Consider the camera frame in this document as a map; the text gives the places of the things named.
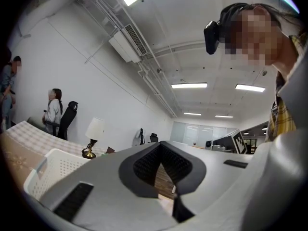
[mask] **desk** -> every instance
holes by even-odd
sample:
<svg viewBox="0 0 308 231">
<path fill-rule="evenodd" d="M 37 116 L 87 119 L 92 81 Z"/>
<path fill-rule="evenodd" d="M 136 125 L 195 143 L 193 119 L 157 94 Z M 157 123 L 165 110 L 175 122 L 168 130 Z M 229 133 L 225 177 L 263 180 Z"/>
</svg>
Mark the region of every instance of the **desk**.
<svg viewBox="0 0 308 231">
<path fill-rule="evenodd" d="M 86 145 L 65 141 L 45 133 L 26 121 L 16 124 L 1 134 L 0 141 L 9 169 L 20 189 L 23 189 L 30 171 L 51 149 L 58 148 L 81 157 L 81 151 L 86 147 Z M 97 155 L 106 152 L 105 149 L 95 147 L 93 151 Z"/>
</svg>

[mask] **white laundry basket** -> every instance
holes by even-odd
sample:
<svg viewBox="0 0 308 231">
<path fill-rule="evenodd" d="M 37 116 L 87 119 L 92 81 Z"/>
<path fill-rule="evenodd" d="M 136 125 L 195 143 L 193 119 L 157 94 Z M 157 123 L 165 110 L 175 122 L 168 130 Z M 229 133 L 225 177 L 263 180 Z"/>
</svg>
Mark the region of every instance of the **white laundry basket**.
<svg viewBox="0 0 308 231">
<path fill-rule="evenodd" d="M 24 182 L 24 191 L 39 200 L 52 185 L 88 161 L 89 159 L 52 149 L 40 165 L 30 172 Z"/>
</svg>

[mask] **plaid shirt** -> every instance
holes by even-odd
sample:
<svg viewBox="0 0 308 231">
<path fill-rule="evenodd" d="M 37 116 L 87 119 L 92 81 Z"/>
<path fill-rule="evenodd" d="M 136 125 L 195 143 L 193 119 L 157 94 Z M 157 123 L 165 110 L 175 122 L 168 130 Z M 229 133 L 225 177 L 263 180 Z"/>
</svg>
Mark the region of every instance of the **plaid shirt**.
<svg viewBox="0 0 308 231">
<path fill-rule="evenodd" d="M 307 33 L 302 34 L 300 37 L 290 36 L 294 46 L 300 56 L 303 53 L 303 47 L 306 42 Z M 273 141 L 278 135 L 288 131 L 296 130 L 295 123 L 285 106 L 283 100 L 279 96 L 280 89 L 284 86 L 285 81 L 280 72 L 276 77 L 276 91 L 275 101 L 271 107 L 269 125 L 266 133 L 265 142 Z"/>
</svg>

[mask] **black office chair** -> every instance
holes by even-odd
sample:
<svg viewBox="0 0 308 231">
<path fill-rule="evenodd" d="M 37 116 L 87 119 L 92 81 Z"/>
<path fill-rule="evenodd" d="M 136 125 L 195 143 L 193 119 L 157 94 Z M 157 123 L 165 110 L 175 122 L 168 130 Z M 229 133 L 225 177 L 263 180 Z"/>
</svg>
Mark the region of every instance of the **black office chair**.
<svg viewBox="0 0 308 231">
<path fill-rule="evenodd" d="M 157 134 L 156 133 L 152 133 L 150 135 L 150 141 L 151 142 L 158 142 L 158 137 L 157 137 Z"/>
<path fill-rule="evenodd" d="M 53 136 L 56 136 L 57 128 L 59 128 L 57 137 L 63 140 L 67 140 L 67 129 L 77 114 L 77 108 L 78 108 L 78 103 L 75 101 L 71 101 L 69 102 L 68 108 L 66 109 L 65 113 L 61 118 L 60 124 L 46 121 L 46 124 L 52 125 Z"/>
</svg>

